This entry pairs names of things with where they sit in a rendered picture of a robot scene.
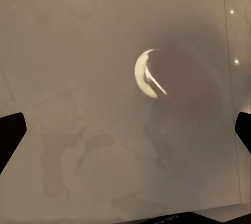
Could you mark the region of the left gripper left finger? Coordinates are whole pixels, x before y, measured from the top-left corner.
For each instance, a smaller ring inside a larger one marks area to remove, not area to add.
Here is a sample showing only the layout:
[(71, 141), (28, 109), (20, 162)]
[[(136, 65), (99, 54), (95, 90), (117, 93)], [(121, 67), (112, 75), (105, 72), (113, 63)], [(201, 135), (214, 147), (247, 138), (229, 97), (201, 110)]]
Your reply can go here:
[(0, 118), (0, 174), (26, 131), (25, 118), (21, 112)]

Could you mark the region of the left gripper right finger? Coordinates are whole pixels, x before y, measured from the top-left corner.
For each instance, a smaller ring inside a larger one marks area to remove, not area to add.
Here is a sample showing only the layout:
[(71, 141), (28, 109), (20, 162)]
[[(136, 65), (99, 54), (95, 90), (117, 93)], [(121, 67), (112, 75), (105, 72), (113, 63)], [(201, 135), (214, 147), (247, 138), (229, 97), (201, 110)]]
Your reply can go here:
[(235, 131), (251, 153), (251, 114), (244, 112), (238, 114)]

